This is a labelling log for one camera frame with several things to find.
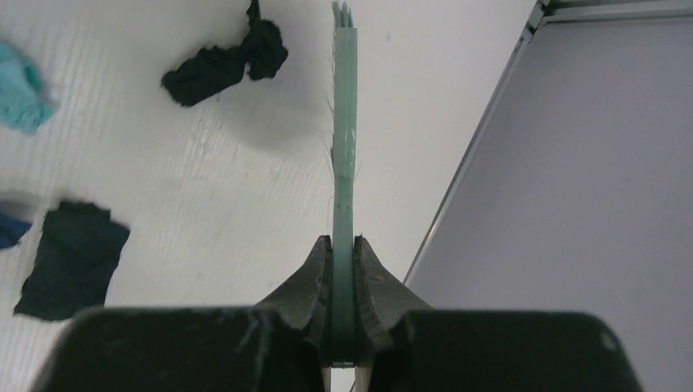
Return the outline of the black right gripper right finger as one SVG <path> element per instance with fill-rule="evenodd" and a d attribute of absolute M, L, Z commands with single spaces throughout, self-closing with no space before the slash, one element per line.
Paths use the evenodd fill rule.
<path fill-rule="evenodd" d="M 435 310 L 355 239 L 358 391 L 639 391 L 624 348 L 590 314 Z"/>

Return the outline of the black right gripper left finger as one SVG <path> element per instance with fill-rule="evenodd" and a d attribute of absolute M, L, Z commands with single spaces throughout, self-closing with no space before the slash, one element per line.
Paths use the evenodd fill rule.
<path fill-rule="evenodd" d="M 332 245 L 255 305 L 83 311 L 33 391 L 327 391 Z"/>

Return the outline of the mint green hand brush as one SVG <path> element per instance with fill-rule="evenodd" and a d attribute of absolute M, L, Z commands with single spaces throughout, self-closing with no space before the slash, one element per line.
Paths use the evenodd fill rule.
<path fill-rule="evenodd" d="M 353 193 L 358 112 L 358 30 L 345 1 L 333 1 L 333 271 L 331 362 L 355 366 Z"/>

